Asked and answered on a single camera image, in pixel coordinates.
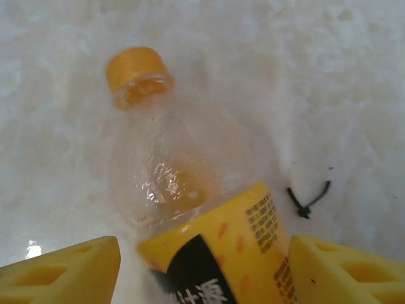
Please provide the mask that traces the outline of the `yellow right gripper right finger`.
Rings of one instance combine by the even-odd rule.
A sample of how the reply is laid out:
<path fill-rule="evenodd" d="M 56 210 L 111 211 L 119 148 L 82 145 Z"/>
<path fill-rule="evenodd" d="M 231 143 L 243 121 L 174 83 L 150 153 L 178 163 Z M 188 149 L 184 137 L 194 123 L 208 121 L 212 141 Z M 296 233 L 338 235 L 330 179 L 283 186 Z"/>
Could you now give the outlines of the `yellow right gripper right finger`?
<path fill-rule="evenodd" d="M 397 260 L 293 236 L 288 261 L 299 303 L 404 303 L 404 263 Z"/>

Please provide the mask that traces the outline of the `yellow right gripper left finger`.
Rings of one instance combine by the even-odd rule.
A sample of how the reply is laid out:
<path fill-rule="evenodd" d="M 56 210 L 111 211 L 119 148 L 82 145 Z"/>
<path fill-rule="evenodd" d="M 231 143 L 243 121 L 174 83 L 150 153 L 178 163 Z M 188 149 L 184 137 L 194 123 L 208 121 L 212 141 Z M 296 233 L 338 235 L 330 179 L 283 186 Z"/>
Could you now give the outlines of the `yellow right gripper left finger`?
<path fill-rule="evenodd" d="M 121 264 L 104 236 L 1 267 L 1 303 L 111 303 Z"/>

